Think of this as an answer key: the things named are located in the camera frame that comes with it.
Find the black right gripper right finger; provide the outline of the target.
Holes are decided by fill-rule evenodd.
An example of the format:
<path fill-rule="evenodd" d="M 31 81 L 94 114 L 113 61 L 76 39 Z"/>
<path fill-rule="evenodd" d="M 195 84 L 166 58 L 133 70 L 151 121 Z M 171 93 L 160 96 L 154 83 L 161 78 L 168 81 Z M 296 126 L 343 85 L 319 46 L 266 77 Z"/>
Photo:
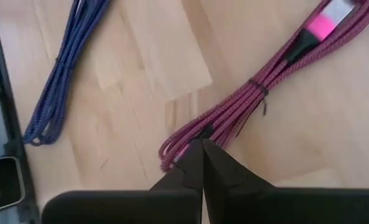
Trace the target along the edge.
<path fill-rule="evenodd" d="M 203 148 L 210 163 L 208 167 L 216 173 L 217 179 L 221 180 L 225 187 L 244 192 L 274 188 L 274 185 L 240 164 L 213 141 L 204 139 Z"/>

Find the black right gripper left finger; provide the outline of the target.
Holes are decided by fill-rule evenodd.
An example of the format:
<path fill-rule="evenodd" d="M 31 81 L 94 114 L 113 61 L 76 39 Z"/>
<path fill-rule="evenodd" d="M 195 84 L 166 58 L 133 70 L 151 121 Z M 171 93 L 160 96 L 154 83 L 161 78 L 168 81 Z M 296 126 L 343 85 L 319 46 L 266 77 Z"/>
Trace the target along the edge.
<path fill-rule="evenodd" d="M 203 141 L 193 140 L 173 168 L 150 191 L 203 189 Z"/>

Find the black box with silver rim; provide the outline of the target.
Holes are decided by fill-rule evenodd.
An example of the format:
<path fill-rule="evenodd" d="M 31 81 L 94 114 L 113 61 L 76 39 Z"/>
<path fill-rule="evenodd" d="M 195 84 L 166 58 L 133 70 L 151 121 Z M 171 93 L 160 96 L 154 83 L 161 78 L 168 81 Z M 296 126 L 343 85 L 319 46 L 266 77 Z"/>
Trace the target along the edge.
<path fill-rule="evenodd" d="M 19 160 L 15 157 L 0 157 L 0 211 L 20 203 L 25 196 Z"/>

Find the black aluminium table frame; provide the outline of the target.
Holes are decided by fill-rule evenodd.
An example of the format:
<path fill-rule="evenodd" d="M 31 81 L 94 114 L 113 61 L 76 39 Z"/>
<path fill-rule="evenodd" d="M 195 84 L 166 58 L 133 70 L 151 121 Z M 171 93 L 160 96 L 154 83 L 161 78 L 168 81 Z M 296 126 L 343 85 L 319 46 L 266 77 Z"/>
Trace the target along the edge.
<path fill-rule="evenodd" d="M 36 203 L 29 163 L 21 139 L 16 107 L 0 41 L 0 157 L 19 160 L 26 196 L 20 203 L 0 211 L 0 224 L 42 224 Z"/>

